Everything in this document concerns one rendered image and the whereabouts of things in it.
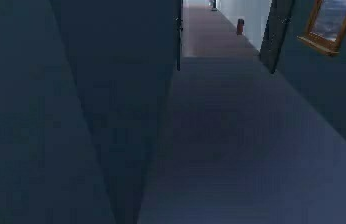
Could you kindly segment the dark blue room door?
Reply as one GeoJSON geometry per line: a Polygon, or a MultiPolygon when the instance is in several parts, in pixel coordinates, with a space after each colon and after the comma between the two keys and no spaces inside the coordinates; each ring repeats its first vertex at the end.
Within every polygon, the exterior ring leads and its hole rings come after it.
{"type": "Polygon", "coordinates": [[[49,0],[116,224],[137,224],[177,62],[179,0],[49,0]]]}

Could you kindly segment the dark grey room door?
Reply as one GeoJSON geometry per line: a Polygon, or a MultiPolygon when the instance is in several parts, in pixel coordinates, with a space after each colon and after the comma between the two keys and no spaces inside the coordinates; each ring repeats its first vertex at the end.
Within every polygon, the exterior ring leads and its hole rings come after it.
{"type": "Polygon", "coordinates": [[[295,0],[272,0],[259,53],[260,61],[270,74],[276,70],[287,28],[291,22],[294,2],[295,0]],[[289,18],[289,24],[281,24],[280,20],[283,18],[289,18]]]}

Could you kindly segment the wooden framed window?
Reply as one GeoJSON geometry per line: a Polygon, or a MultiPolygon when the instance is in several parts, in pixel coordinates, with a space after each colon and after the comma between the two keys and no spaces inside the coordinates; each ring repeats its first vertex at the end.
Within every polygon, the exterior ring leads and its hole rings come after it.
{"type": "Polygon", "coordinates": [[[326,56],[339,54],[346,35],[346,0],[315,0],[302,35],[297,39],[326,56]]]}

